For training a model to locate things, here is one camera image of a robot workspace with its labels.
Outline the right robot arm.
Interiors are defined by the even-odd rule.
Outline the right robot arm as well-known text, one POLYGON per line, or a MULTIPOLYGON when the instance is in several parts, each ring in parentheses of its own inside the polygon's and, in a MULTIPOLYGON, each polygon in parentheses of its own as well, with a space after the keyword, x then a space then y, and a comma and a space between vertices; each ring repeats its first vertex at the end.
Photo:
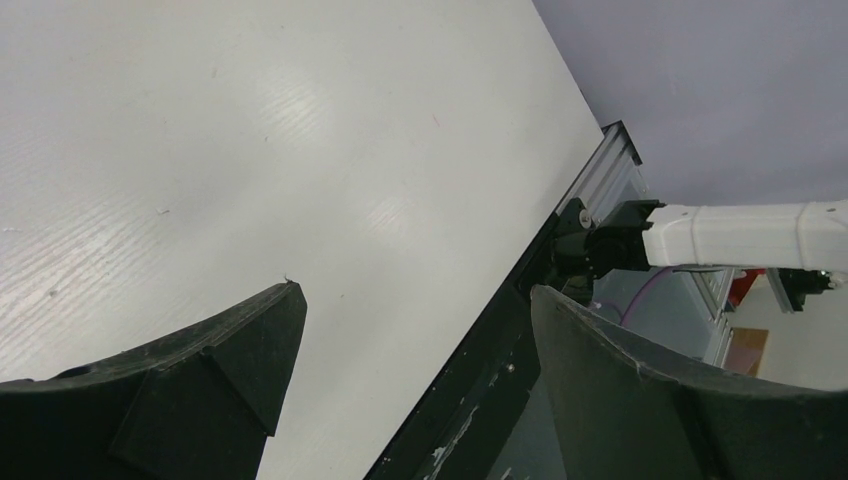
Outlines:
POLYGON ((598 225, 576 225, 552 242, 568 273, 601 278, 612 270, 754 267, 844 273, 847 203, 685 206, 659 200, 619 203, 598 225))

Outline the aluminium rail frame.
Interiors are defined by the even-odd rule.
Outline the aluminium rail frame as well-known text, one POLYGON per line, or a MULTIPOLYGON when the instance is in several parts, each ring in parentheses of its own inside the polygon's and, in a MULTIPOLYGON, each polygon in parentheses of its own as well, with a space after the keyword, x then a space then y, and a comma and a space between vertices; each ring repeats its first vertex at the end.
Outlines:
MULTIPOLYGON (((641 160, 621 122, 604 138, 557 207, 558 232, 597 226, 621 202, 651 196, 641 160)), ((678 353, 720 366, 733 337, 725 303, 735 272, 727 267, 676 267, 669 272, 612 271, 590 280, 567 273, 563 291, 612 323, 678 353)))

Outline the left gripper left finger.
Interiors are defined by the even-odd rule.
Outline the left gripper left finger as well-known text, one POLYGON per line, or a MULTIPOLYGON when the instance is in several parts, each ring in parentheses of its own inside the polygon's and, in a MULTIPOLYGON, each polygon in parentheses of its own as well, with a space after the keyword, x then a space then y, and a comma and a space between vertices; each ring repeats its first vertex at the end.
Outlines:
POLYGON ((307 312, 274 285, 109 358, 1 386, 5 479, 252 479, 307 312))

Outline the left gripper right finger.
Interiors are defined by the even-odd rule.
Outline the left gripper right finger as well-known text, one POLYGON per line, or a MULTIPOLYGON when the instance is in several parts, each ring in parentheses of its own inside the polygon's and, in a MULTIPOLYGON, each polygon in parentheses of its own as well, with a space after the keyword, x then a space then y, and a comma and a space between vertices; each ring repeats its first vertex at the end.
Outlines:
POLYGON ((559 291, 531 320, 571 479, 843 479, 847 395, 733 373, 613 324, 559 291))

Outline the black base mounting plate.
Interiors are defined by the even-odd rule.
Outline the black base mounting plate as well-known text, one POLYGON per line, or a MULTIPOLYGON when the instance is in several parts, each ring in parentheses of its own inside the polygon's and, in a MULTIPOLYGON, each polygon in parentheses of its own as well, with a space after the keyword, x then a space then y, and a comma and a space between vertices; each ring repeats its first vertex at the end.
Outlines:
POLYGON ((536 284, 561 286, 551 243, 584 203, 553 212, 367 473, 369 479, 483 479, 539 377, 530 321, 536 284))

